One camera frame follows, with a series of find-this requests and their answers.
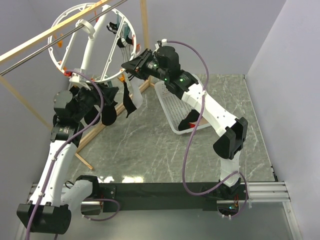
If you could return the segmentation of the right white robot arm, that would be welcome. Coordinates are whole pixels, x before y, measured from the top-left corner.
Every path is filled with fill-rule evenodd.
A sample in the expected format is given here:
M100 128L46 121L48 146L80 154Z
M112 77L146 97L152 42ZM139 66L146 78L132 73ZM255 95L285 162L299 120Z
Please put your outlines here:
M147 80L152 76L163 81L170 93L190 105L213 127L219 137L213 150L220 157L220 180L210 191L219 193L226 200L232 199L238 193L242 179L239 161L248 121L225 110L208 94L204 84L183 70L172 46L161 46L155 51L146 49L121 66L138 79Z

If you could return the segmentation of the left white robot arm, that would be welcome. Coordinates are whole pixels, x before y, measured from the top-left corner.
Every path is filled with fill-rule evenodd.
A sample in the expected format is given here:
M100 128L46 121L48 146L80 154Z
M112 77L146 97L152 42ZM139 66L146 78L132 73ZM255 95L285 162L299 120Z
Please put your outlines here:
M98 84L89 88L73 86L55 95L53 128L44 170L28 202L21 203L16 211L26 228L25 239L30 239L31 233L65 234L82 201L102 197L97 176L79 176L66 192L63 192L63 185L86 131L81 121L88 127L98 122L112 125L117 118L115 96L118 91L118 87Z

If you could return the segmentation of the white round clip hanger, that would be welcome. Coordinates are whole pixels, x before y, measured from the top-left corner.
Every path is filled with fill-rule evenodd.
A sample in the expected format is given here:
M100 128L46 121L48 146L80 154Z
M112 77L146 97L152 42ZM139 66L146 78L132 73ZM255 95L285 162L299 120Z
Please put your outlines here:
M109 6L102 5L102 7L103 8L99 7L98 10L93 12L94 16L99 15ZM83 69L85 73L91 73L95 81L101 79L101 74L104 71L110 51L114 45L116 34L118 36L123 34L124 36L129 36L133 39L131 32L133 27L132 23L127 16L119 10L121 15L119 15L118 12L114 12L117 10L118 9L114 8L113 11L109 11L107 14L102 15L102 19L97 18L95 21L87 22L88 20L84 18L80 20L78 26L85 25L85 27L82 27L75 32L76 36L73 39L73 44L68 51L69 54L64 62L64 70L67 70L68 67ZM55 41L61 36L62 33L55 33L51 36L52 38L49 42ZM66 48L70 43L71 37L72 35L68 36L66 41L61 40L55 45L52 45L51 49L48 49L49 56L54 65L56 62L59 62L60 65L63 58L66 57ZM141 45L139 43L137 44L134 57L141 52ZM128 51L130 55L132 55L133 48L134 43ZM106 76L104 77L105 79L117 74L123 69L121 64L125 62L121 50L117 46L117 40L113 49L112 60L107 69Z

